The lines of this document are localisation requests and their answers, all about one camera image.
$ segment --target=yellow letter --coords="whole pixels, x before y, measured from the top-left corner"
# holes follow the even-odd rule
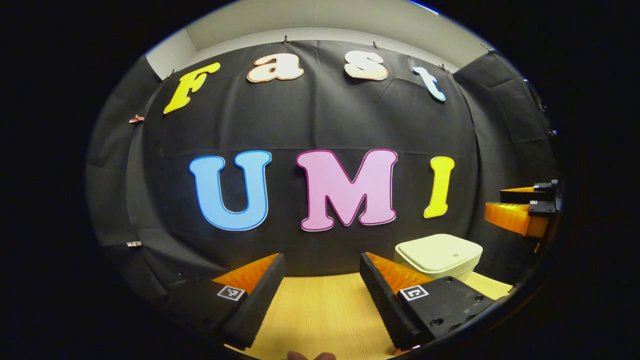
[[[380,65],[383,60],[376,53],[354,50],[346,53],[344,59],[348,62],[344,64],[344,70],[352,78],[381,81],[389,75],[385,67]]]
[[[437,156],[431,159],[433,169],[433,190],[429,206],[424,210],[425,218],[435,218],[447,212],[447,191],[449,190],[449,176],[455,166],[452,158]]]
[[[164,113],[168,114],[173,110],[187,105],[190,100],[190,98],[187,96],[187,94],[189,93],[189,89],[191,89],[191,92],[198,91],[198,89],[202,86],[202,83],[204,83],[204,79],[207,77],[206,73],[208,72],[210,74],[213,74],[214,72],[218,71],[218,69],[220,69],[220,63],[214,63],[182,76],[180,78],[178,89],[176,89],[175,93],[173,93],[173,97],[171,98],[169,105],[164,108]]]
[[[265,83],[275,78],[293,80],[302,75],[304,70],[298,68],[298,56],[293,54],[273,54],[255,60],[254,67],[247,73],[247,80],[252,83]]]

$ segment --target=black fabric backdrop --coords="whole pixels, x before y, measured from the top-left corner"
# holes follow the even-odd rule
[[[389,77],[349,77],[344,54],[352,50],[379,54]],[[305,73],[292,81],[250,83],[246,74],[253,62],[275,53],[297,55]],[[179,78],[214,62],[220,70],[207,75],[189,104],[163,115]],[[432,98],[412,66],[437,78],[444,103]],[[356,272],[363,251],[392,258],[397,243],[437,233],[479,243],[483,256],[476,271],[513,283],[534,244],[485,222],[484,203],[498,201],[500,189],[556,176],[548,124],[522,77],[499,55],[482,56],[454,76],[405,54],[334,41],[238,49],[183,69],[161,85],[141,59],[118,86],[131,89],[131,104],[121,95],[108,99],[90,147],[88,199],[100,244],[147,298],[162,295],[172,282],[218,275],[274,252],[285,254],[289,276]],[[128,124],[134,110],[145,116],[143,124]],[[296,156],[329,149],[353,179],[364,154],[379,148],[398,153],[397,218],[349,227],[337,220],[327,231],[302,230],[307,184]],[[266,167],[269,214],[252,230],[224,231],[200,213],[188,164],[200,156],[224,157],[223,200],[229,210],[241,211],[243,172],[233,158],[247,150],[273,155]],[[433,186],[429,161],[435,156],[449,156],[456,166],[447,213],[425,219]],[[135,240],[143,246],[126,247]]]

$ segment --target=letter u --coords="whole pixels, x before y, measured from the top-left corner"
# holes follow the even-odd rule
[[[220,170],[225,160],[219,156],[204,156],[194,159],[189,170],[196,181],[196,194],[202,215],[213,226],[224,230],[244,231],[260,225],[267,217],[267,183],[264,168],[271,162],[271,153],[267,151],[245,151],[235,158],[237,166],[244,170],[246,186],[246,209],[234,213],[222,203],[220,188]]]

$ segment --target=white lid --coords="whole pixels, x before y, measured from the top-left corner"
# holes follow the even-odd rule
[[[440,273],[461,266],[482,254],[482,246],[450,235],[436,234],[400,243],[396,249],[423,272]]]

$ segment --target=cutout letter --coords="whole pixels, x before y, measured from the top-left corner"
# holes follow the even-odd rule
[[[191,100],[187,96],[189,90],[191,90],[192,93],[198,91],[198,89],[202,86],[202,83],[204,83],[204,79],[207,78],[207,73],[213,74],[214,72],[218,71],[218,69],[220,69],[220,63],[213,63],[196,71],[184,74],[180,78],[180,84],[175,90],[175,93],[173,93],[173,97],[171,98],[169,105],[164,108],[164,113],[168,114],[173,110],[187,105],[189,103],[189,100]]]
[[[421,66],[416,66],[413,68],[413,71],[415,71],[420,75],[420,77],[422,78],[422,82],[424,83],[424,86],[427,87],[427,90],[429,90],[429,92],[433,97],[435,97],[440,101],[445,101],[446,97],[444,96],[444,93],[439,91],[438,88],[436,87],[436,83],[438,82],[438,80],[436,80],[436,78],[434,78],[433,75],[429,74],[427,72],[427,69]]]
[[[302,75],[304,70],[298,67],[298,56],[293,54],[273,54],[255,60],[254,67],[247,73],[247,80],[252,83],[265,83],[273,79],[293,80]]]
[[[327,215],[327,200],[345,226],[351,225],[365,197],[361,224],[393,221],[396,211],[391,207],[391,183],[397,159],[394,151],[371,150],[351,181],[331,151],[313,150],[298,155],[296,163],[307,172],[308,215],[301,223],[302,229],[323,231],[333,227],[335,221]]]
[[[380,65],[383,60],[376,53],[354,50],[346,53],[344,59],[348,62],[344,64],[344,70],[352,78],[382,81],[389,75],[387,69]]]
[[[267,217],[267,184],[264,167],[271,162],[266,151],[245,151],[236,156],[236,165],[244,170],[247,206],[244,211],[233,213],[222,203],[220,170],[225,160],[219,156],[194,159],[189,170],[196,178],[196,194],[200,211],[205,219],[224,230],[244,231],[260,225]]]
[[[424,210],[424,218],[435,218],[447,212],[447,192],[449,191],[449,176],[455,166],[452,158],[437,156],[431,159],[433,169],[433,190],[429,206]]]

